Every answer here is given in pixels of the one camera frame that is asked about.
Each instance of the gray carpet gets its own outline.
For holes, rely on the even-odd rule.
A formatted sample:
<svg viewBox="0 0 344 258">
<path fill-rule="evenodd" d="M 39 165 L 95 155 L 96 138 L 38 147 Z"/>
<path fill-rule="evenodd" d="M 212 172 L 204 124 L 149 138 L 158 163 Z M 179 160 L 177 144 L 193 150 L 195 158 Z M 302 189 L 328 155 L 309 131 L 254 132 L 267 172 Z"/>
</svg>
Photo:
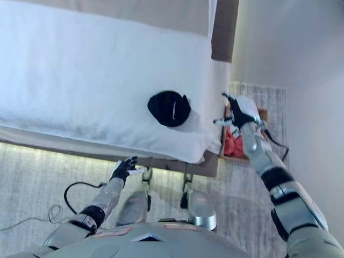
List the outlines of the gray carpet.
<svg viewBox="0 0 344 258">
<path fill-rule="evenodd" d="M 272 134 L 276 140 L 286 142 L 285 89 L 237 83 L 232 85 L 231 93 L 247 94 L 259 107 L 268 108 Z M 63 191 L 67 185 L 75 181 L 94 184 L 106 181 L 113 167 L 114 162 L 0 144 L 0 227 L 31 216 L 46 218 L 53 204 L 65 206 Z M 154 170 L 148 221 L 187 218 L 186 211 L 181 212 L 179 208 L 182 180 L 181 173 Z M 117 211 L 139 184 L 139 176 L 127 180 Z M 284 257 L 286 247 L 271 220 L 268 193 L 249 165 L 219 160 L 217 178 L 195 176 L 193 185 L 207 192 L 214 202 L 218 234 L 246 250 L 251 257 Z M 72 205 L 80 210 L 96 193 L 95 189 L 75 187 L 69 196 Z M 64 215 L 71 216 L 67 208 Z M 114 212 L 104 227 L 112 227 L 116 216 Z M 54 228 L 50 223 L 28 221 L 0 232 L 1 255 L 41 245 Z"/>
</svg>

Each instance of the white cable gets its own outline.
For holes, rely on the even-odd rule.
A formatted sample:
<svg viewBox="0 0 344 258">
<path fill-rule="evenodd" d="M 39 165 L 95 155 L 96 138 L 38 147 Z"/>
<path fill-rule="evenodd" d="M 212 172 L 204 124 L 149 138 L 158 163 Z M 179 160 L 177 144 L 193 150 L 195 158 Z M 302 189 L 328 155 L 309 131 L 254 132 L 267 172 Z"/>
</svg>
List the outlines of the white cable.
<svg viewBox="0 0 344 258">
<path fill-rule="evenodd" d="M 49 211 L 48 211 L 48 218 L 39 218 L 39 217 L 28 217 L 26 219 L 23 219 L 11 226 L 8 227 L 4 227 L 4 228 L 0 228 L 0 232 L 3 231 L 7 231 L 10 230 L 16 226 L 19 226 L 20 224 L 27 222 L 29 220 L 36 220 L 36 221 L 42 221 L 42 222 L 50 222 L 54 225 L 60 225 L 64 222 L 66 222 L 67 219 L 69 219 L 68 217 L 64 217 L 62 218 L 63 215 L 63 207 L 61 205 L 58 204 L 54 204 L 53 206 L 50 207 Z"/>
</svg>

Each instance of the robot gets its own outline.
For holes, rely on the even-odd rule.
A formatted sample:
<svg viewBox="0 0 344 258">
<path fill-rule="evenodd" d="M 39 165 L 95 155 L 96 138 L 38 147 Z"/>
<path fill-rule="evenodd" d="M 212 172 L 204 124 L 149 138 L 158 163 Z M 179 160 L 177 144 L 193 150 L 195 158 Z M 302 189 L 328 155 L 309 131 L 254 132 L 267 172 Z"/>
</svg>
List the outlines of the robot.
<svg viewBox="0 0 344 258">
<path fill-rule="evenodd" d="M 271 216 L 280 237 L 288 244 L 286 257 L 343 258 L 344 250 L 329 234 L 324 215 L 263 137 L 261 131 L 266 125 L 254 102 L 245 96 L 223 95 L 230 102 L 231 116 L 214 123 L 234 125 L 240 130 L 243 150 L 274 204 Z M 206 193 L 192 188 L 190 175 L 184 177 L 181 201 L 181 208 L 188 209 L 188 221 L 162 219 L 146 223 L 151 203 L 148 190 L 152 170 L 136 169 L 136 163 L 136 157 L 117 162 L 108 184 L 89 206 L 60 225 L 42 247 L 9 257 L 249 257 L 216 235 L 215 209 Z M 118 204 L 127 177 L 141 172 L 144 172 L 142 189 L 126 201 L 117 227 L 97 233 Z"/>
</svg>

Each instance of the cable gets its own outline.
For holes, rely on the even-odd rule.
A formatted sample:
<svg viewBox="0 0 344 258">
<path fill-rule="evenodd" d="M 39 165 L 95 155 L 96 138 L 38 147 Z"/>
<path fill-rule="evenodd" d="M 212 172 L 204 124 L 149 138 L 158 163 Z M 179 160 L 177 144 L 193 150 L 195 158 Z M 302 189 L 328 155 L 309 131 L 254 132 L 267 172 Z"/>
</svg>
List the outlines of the cable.
<svg viewBox="0 0 344 258">
<path fill-rule="evenodd" d="M 274 144 L 276 144 L 276 145 L 278 145 L 278 146 L 280 146 L 280 147 L 286 149 L 286 151 L 285 151 L 285 153 L 284 153 L 284 155 L 283 155 L 283 157 L 282 157 L 282 161 L 284 161 L 285 158 L 286 158 L 286 156 L 288 155 L 289 148 L 288 148 L 287 146 L 282 145 L 282 144 L 279 144 L 277 141 L 275 141 L 275 140 L 272 138 L 272 136 L 271 136 L 269 130 L 265 129 L 265 130 L 264 130 L 264 133 L 267 135 L 267 137 L 270 139 L 270 141 L 272 141 Z"/>
<path fill-rule="evenodd" d="M 77 185 L 77 184 L 84 184 L 84 185 L 88 185 L 89 187 L 93 187 L 93 188 L 101 188 L 103 186 L 106 185 L 106 183 L 100 183 L 98 186 L 96 185 L 93 185 L 93 184 L 90 184 L 90 183 L 86 183 L 86 182 L 75 182 L 73 184 L 70 184 L 64 191 L 64 194 L 63 194 L 63 199 L 64 199 L 64 202 L 66 203 L 66 205 L 68 206 L 68 208 L 72 211 L 72 213 L 74 214 L 77 214 L 77 212 L 73 209 L 72 206 L 70 206 L 69 204 L 69 201 L 68 201 L 68 198 L 67 198 L 67 193 L 68 193 L 68 190 L 73 186 L 73 185 Z"/>
<path fill-rule="evenodd" d="M 58 212 L 56 214 L 54 214 L 54 209 L 55 208 L 58 208 Z M 36 221 L 42 221 L 42 222 L 50 222 L 50 223 L 52 223 L 54 225 L 59 225 L 59 224 L 62 224 L 65 219 L 67 219 L 67 217 L 61 218 L 62 214 L 63 214 L 63 207 L 61 205 L 55 204 L 55 205 L 50 207 L 50 209 L 48 211 L 48 218 L 47 219 L 39 218 L 39 217 L 28 217 L 28 218 L 23 219 L 20 222 L 15 223 L 15 224 L 13 224 L 11 226 L 0 228 L 0 232 L 10 230 L 10 229 L 12 229 L 12 228 L 14 228 L 16 226 L 19 226 L 20 224 L 22 224 L 24 222 L 27 222 L 29 220 L 36 220 Z"/>
<path fill-rule="evenodd" d="M 72 206 L 70 206 L 70 204 L 68 202 L 68 198 L 67 198 L 67 193 L 68 193 L 68 190 L 73 185 L 77 185 L 77 184 L 84 184 L 84 185 L 88 185 L 89 187 L 93 187 L 93 188 L 101 188 L 101 187 L 106 185 L 106 183 L 100 183 L 98 186 L 96 186 L 96 185 L 86 183 L 86 182 L 75 182 L 75 183 L 69 185 L 64 191 L 63 198 L 64 198 L 64 201 L 66 202 L 66 205 L 70 208 L 70 210 L 74 214 L 76 214 L 76 211 L 72 208 Z M 19 226 L 20 224 L 25 223 L 25 222 L 30 221 L 30 220 L 36 220 L 36 221 L 40 221 L 40 222 L 50 222 L 54 225 L 60 225 L 60 224 L 63 224 L 64 222 L 67 222 L 67 220 L 69 219 L 69 217 L 62 218 L 62 215 L 63 215 L 63 207 L 61 205 L 54 204 L 48 210 L 48 218 L 28 217 L 28 218 L 23 219 L 23 220 L 15 223 L 11 226 L 0 228 L 0 232 L 11 230 L 12 228 L 15 228 L 15 227 Z"/>
</svg>

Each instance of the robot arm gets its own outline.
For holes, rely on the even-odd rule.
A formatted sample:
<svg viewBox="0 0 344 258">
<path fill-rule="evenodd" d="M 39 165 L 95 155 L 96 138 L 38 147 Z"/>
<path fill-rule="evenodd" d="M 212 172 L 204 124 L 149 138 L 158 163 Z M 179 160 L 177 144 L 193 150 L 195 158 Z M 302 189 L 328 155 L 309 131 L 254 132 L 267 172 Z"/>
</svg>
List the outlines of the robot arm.
<svg viewBox="0 0 344 258">
<path fill-rule="evenodd" d="M 62 224 L 45 241 L 44 246 L 59 249 L 93 235 L 117 206 L 120 193 L 130 174 L 141 173 L 147 168 L 135 169 L 137 157 L 117 162 L 106 186 L 82 212 Z"/>
<path fill-rule="evenodd" d="M 287 257 L 344 257 L 341 245 L 329 234 L 326 219 L 300 183 L 288 173 L 261 134 L 265 128 L 254 102 L 245 96 L 224 94 L 232 116 L 215 124 L 237 126 L 243 151 L 264 182 L 275 208 L 271 216 L 277 231 L 288 242 Z"/>
</svg>

